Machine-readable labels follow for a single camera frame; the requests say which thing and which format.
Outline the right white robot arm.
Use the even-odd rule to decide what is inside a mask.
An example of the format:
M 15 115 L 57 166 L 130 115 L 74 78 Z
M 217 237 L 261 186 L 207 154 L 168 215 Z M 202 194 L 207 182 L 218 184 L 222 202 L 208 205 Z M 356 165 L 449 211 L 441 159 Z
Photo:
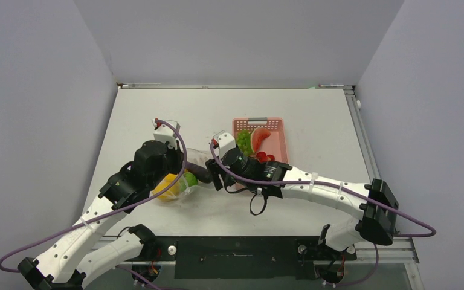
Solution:
M 326 224 L 321 230 L 317 250 L 326 259 L 358 242 L 393 244 L 399 205 L 390 187 L 380 179 L 369 184 L 337 181 L 287 163 L 261 162 L 239 148 L 212 157 L 205 167 L 216 190 L 239 184 L 242 190 L 260 195 L 264 207 L 270 197 L 300 199 L 348 214 L 347 220 Z

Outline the clear zip top bag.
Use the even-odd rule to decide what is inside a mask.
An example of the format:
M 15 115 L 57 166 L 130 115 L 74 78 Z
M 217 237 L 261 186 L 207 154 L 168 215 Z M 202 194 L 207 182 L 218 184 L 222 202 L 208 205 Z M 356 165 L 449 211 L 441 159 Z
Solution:
M 154 196 L 165 190 L 163 194 L 156 197 L 157 201 L 174 202 L 189 195 L 197 186 L 211 183 L 210 174 L 205 166 L 205 162 L 211 159 L 211 155 L 192 148 L 188 148 L 187 153 L 187 164 L 182 177 L 174 185 L 168 187 L 177 177 L 177 173 L 168 174 L 151 191 L 150 195 Z

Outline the red strawberries pile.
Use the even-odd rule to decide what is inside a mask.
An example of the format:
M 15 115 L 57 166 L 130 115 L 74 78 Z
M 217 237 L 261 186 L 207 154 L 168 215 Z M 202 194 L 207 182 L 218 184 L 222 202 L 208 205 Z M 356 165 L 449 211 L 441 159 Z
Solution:
M 266 163 L 268 161 L 275 161 L 276 160 L 274 155 L 267 154 L 264 151 L 257 152 L 256 159 L 261 163 Z

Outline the pink plastic basket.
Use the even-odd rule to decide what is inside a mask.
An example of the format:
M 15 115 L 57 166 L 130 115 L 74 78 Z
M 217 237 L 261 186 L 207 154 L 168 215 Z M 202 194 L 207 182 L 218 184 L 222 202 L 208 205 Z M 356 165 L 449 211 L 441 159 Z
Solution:
M 275 181 L 275 167 L 281 163 L 288 163 L 288 150 L 286 145 L 285 128 L 281 118 L 235 118 L 233 120 L 233 136 L 236 139 L 237 133 L 242 130 L 252 132 L 257 127 L 265 127 L 271 131 L 271 136 L 266 138 L 259 151 L 275 156 L 275 161 L 268 161 L 264 164 L 262 179 L 260 181 Z M 256 159 L 254 153 L 249 157 Z

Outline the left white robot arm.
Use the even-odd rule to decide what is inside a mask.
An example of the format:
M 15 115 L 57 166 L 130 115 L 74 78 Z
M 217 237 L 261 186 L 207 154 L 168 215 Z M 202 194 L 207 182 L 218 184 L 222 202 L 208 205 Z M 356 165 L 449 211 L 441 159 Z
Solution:
M 92 247 L 140 203 L 152 200 L 150 193 L 167 175 L 179 179 L 186 161 L 182 141 L 143 143 L 133 160 L 109 177 L 79 222 L 55 234 L 57 241 L 43 253 L 19 262 L 18 273 L 33 289 L 84 289 L 124 261 L 153 257 L 156 236 L 143 224 L 97 250 Z

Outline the purple eggplant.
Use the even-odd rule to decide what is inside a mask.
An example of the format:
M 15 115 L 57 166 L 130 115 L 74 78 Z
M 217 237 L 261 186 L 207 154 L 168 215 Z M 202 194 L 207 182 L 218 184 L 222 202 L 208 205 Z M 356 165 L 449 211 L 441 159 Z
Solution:
M 193 174 L 196 179 L 204 184 L 209 184 L 213 182 L 212 176 L 206 167 L 187 162 L 185 168 Z

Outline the green round fruit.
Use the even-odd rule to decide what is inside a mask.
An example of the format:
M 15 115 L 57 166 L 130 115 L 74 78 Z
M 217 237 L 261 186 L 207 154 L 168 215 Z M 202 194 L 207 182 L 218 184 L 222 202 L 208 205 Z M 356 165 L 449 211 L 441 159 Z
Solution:
M 193 187 L 199 184 L 197 177 L 191 172 L 185 172 L 182 178 L 183 178 L 182 185 L 186 186 L 187 188 Z

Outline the yellow bell pepper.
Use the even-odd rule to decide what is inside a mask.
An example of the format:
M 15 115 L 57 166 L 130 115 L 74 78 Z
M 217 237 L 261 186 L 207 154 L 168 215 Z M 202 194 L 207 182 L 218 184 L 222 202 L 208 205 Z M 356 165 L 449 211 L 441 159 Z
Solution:
M 175 180 L 177 175 L 168 174 L 164 179 L 152 190 L 151 196 L 157 195 L 159 192 L 163 194 L 159 195 L 157 199 L 162 202 L 174 201 L 182 197 L 182 193 L 185 190 L 185 181 L 181 177 L 177 180 L 174 185 L 169 187 L 169 185 Z

